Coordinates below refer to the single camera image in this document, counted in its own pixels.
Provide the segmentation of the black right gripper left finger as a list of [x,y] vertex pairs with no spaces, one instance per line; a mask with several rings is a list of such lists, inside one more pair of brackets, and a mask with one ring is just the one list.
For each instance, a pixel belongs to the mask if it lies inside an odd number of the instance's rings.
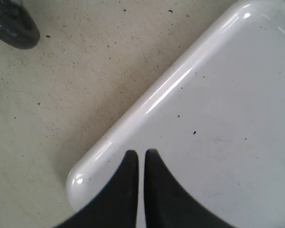
[[114,175],[93,200],[57,227],[134,228],[138,187],[139,159],[135,151],[129,150]]

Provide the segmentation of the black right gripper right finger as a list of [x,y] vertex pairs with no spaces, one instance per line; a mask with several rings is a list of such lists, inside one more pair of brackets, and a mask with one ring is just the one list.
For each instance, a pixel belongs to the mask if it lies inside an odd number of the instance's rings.
[[148,228],[230,227],[200,205],[177,182],[155,149],[150,149],[145,154],[143,185]]

